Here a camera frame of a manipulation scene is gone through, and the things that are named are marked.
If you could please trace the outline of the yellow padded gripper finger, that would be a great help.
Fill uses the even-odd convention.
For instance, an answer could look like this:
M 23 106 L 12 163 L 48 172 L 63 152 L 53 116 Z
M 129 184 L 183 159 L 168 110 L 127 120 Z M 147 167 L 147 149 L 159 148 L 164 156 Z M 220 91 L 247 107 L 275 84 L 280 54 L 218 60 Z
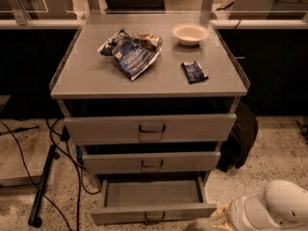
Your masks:
M 228 209 L 229 205 L 224 204 L 211 214 L 209 222 L 214 231 L 232 231 L 228 222 Z

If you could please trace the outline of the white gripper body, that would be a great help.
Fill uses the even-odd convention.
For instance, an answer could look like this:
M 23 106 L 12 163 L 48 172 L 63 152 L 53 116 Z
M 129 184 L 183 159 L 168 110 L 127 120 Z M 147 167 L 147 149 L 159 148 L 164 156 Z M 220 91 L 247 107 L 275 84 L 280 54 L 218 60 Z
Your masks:
M 306 229 L 308 197 L 306 193 L 239 197 L 230 204 L 228 221 L 237 231 Z

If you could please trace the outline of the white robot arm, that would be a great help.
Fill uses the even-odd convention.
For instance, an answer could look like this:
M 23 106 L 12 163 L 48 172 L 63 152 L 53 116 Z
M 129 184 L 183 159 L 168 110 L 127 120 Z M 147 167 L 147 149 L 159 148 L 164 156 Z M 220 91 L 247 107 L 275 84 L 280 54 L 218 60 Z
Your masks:
M 307 231 L 308 191 L 286 181 L 269 182 L 262 193 L 241 196 L 210 216 L 216 231 Z

